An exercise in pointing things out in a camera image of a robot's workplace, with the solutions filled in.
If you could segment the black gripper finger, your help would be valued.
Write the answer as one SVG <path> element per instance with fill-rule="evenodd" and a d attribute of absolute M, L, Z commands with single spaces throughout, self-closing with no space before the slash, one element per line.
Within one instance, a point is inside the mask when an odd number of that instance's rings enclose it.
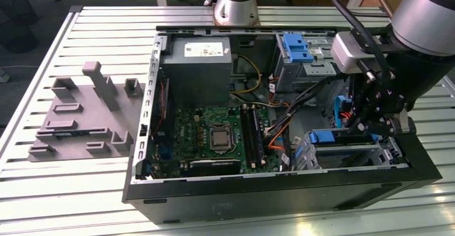
<path fill-rule="evenodd" d="M 355 74 L 350 80 L 350 96 L 352 97 L 350 117 L 350 129 L 356 129 L 355 118 L 358 116 L 383 117 L 388 119 L 394 128 L 399 126 L 395 115 L 404 108 L 404 97 L 382 81 L 371 72 Z"/>
<path fill-rule="evenodd" d="M 395 128 L 394 124 L 388 119 L 383 117 L 372 116 L 372 117 L 360 117 L 355 118 L 356 129 L 362 132 L 367 132 L 370 134 L 376 135 L 394 135 Z"/>

